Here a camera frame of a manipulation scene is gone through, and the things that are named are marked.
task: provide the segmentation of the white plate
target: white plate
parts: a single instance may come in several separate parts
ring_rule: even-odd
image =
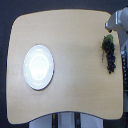
[[[28,51],[23,72],[30,87],[36,90],[45,88],[52,79],[53,71],[53,57],[46,47],[36,45]]]

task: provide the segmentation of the bunch of grapes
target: bunch of grapes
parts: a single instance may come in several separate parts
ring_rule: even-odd
[[[109,71],[109,74],[111,74],[112,72],[114,72],[114,69],[116,68],[116,65],[115,65],[116,57],[114,56],[115,45],[113,43],[112,35],[108,35],[108,36],[104,37],[104,40],[102,43],[102,49],[103,49],[103,51],[106,52],[106,58],[108,61],[107,69]]]

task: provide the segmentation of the wooden table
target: wooden table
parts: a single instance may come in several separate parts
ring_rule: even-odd
[[[100,48],[110,15],[90,10],[57,10],[28,14],[15,20],[7,62],[7,115],[12,124],[31,121],[54,112],[77,111],[104,119],[123,113],[123,78],[116,32],[116,70],[107,71]],[[35,91],[23,75],[28,50],[46,46],[55,63],[47,88]]]

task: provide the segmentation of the black floor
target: black floor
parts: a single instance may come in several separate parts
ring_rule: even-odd
[[[114,13],[128,5],[128,0],[0,0],[0,128],[28,128],[11,125],[6,113],[6,66],[11,27],[23,14],[55,9],[89,9]],[[105,121],[105,128],[125,128],[126,119]]]

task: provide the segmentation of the tabletop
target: tabletop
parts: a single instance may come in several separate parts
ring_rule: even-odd
[[[75,111],[103,119],[123,113],[123,78],[118,35],[116,70],[102,63],[102,41],[109,33],[110,14],[90,10],[55,10],[20,16],[13,24],[7,61],[7,115],[12,124],[29,122],[54,112]],[[47,88],[35,91],[23,75],[28,50],[46,46],[55,71]]]

